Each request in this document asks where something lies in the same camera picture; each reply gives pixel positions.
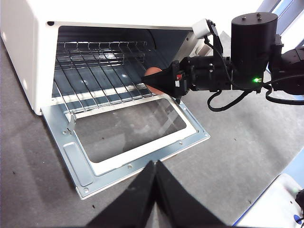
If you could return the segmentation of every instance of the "white object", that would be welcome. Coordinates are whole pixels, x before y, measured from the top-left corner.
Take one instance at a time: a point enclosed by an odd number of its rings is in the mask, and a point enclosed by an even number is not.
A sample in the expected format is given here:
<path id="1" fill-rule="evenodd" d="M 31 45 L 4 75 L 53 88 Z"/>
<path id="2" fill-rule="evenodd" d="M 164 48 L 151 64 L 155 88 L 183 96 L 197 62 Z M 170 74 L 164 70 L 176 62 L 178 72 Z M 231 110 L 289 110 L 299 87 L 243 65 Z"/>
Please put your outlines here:
<path id="1" fill-rule="evenodd" d="M 176 14 L 178 4 L 162 8 L 157 11 L 165 17 L 156 17 L 156 9 L 147 10 L 141 2 L 1 0 L 1 36 L 34 112 L 41 115 L 41 107 L 51 104 L 60 26 L 191 30 L 197 20 L 191 13 Z"/>
<path id="2" fill-rule="evenodd" d="M 204 36 L 211 35 L 206 19 L 198 21 L 192 26 L 192 28 L 197 39 L 203 39 Z"/>

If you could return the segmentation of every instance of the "toaster oven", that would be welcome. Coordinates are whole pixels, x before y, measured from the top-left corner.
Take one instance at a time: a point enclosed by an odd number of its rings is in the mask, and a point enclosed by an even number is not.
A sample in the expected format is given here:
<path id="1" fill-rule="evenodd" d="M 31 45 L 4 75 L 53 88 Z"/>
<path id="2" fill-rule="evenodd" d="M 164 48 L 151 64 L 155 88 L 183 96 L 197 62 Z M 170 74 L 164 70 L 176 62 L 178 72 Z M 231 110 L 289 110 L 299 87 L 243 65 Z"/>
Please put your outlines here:
<path id="1" fill-rule="evenodd" d="M 195 55 L 202 42 L 192 27 L 178 16 L 154 21 L 152 13 L 135 23 L 113 18 L 104 2 L 81 2 L 2 0 L 1 37 L 86 199 L 209 134 L 183 102 L 141 81 L 149 67 Z"/>

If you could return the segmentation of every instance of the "silver metal panel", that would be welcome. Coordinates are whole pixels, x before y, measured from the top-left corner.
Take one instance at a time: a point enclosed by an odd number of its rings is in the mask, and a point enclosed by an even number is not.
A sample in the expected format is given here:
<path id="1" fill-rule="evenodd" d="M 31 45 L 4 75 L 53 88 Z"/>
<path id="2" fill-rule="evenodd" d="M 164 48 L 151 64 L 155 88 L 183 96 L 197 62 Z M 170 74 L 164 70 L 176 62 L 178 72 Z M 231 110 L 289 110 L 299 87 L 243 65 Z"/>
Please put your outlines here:
<path id="1" fill-rule="evenodd" d="M 64 151 L 73 167 L 73 170 L 79 180 L 81 186 L 87 186 L 93 182 L 89 164 L 83 162 L 85 156 L 79 146 L 75 143 L 70 143 L 63 146 Z"/>
<path id="2" fill-rule="evenodd" d="M 69 170 L 69 173 L 74 181 L 74 184 L 76 186 L 76 190 L 80 196 L 81 199 L 86 199 L 128 177 L 131 177 L 132 175 L 135 175 L 136 173 L 140 172 L 145 165 L 149 161 L 163 161 L 173 155 L 176 155 L 177 153 L 195 145 L 198 144 L 206 139 L 208 139 L 210 136 L 209 134 L 204 130 L 204 128 L 198 123 L 198 121 L 194 118 L 192 113 L 187 109 L 187 107 L 181 102 L 179 105 L 180 110 L 182 113 L 187 117 L 187 119 L 191 122 L 192 126 L 196 129 L 196 133 L 184 138 L 183 140 L 177 140 L 175 143 L 172 143 L 168 146 L 165 146 L 161 149 L 158 149 L 154 152 L 151 152 L 139 159 L 136 159 L 134 161 L 131 161 L 129 163 L 126 163 L 125 165 L 113 169 L 109 172 L 103 173 L 102 175 L 96 176 L 94 175 L 94 172 L 92 169 L 89 170 L 89 172 L 86 171 L 87 176 L 92 176 L 93 182 L 90 183 L 87 186 L 83 186 L 82 184 L 85 184 L 89 182 L 89 177 L 81 177 L 81 181 L 78 179 L 79 170 L 75 171 L 74 167 L 74 158 L 69 160 L 69 156 L 71 156 L 72 152 L 66 153 L 65 146 L 67 144 L 77 144 L 79 145 L 79 148 L 81 148 L 82 156 L 79 156 L 79 163 L 83 163 L 85 166 L 88 165 L 88 157 L 83 150 L 83 147 L 81 146 L 81 142 L 79 142 L 76 134 L 63 134 L 63 131 L 65 127 L 68 125 L 68 119 L 66 118 L 66 115 L 64 112 L 67 112 L 67 109 L 64 104 L 57 104 L 52 106 L 47 106 L 41 108 L 43 116 L 47 122 L 47 125 L 58 145 L 59 151 L 61 152 L 61 155 L 66 163 L 66 166 Z"/>

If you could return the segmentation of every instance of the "gray floor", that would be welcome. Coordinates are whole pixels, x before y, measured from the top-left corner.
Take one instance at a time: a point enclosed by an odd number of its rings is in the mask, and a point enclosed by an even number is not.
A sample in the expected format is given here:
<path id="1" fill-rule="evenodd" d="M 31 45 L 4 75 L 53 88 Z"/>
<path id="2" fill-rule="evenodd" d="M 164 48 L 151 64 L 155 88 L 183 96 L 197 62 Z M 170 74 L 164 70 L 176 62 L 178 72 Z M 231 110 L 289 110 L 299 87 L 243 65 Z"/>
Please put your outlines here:
<path id="1" fill-rule="evenodd" d="M 85 225 L 133 180 L 127 179 L 81 201 L 44 120 L 26 101 L 1 44 L 1 225 Z M 239 94 L 224 92 L 213 105 Z M 164 163 L 198 201 L 232 224 L 304 145 L 304 107 L 250 94 L 235 107 L 213 113 L 209 92 L 190 92 L 183 101 L 211 138 Z M 157 227 L 154 212 L 149 226 Z"/>

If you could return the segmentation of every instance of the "wire rack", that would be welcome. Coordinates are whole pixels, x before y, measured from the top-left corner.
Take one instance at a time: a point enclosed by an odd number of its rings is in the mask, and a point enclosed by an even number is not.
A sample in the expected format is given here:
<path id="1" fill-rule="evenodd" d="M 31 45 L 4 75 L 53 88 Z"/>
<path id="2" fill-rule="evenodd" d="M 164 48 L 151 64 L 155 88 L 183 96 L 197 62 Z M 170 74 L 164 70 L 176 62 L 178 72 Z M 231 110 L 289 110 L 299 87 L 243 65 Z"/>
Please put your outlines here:
<path id="1" fill-rule="evenodd" d="M 70 113 L 153 96 L 141 82 L 146 46 L 146 42 L 58 43 L 53 96 L 61 97 Z"/>

